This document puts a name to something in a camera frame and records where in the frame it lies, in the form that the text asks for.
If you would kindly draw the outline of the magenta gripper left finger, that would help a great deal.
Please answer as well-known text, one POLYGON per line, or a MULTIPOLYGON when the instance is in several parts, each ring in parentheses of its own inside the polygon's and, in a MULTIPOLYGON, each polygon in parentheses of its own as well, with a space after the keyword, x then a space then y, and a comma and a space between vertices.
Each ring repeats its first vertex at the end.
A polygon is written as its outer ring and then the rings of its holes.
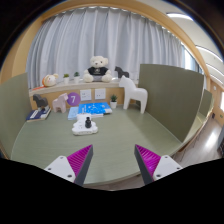
POLYGON ((88 168, 93 156, 93 146, 86 146, 69 156, 59 156, 50 163, 45 171, 48 171, 78 186, 84 184, 88 168))

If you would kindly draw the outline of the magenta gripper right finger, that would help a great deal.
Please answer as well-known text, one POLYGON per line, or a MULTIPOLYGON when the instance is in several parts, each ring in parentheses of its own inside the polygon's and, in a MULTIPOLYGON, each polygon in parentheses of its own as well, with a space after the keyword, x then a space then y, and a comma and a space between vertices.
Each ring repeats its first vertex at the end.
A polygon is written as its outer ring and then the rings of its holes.
POLYGON ((140 145, 135 145, 134 155, 145 185, 182 169, 169 155, 159 156, 140 145))

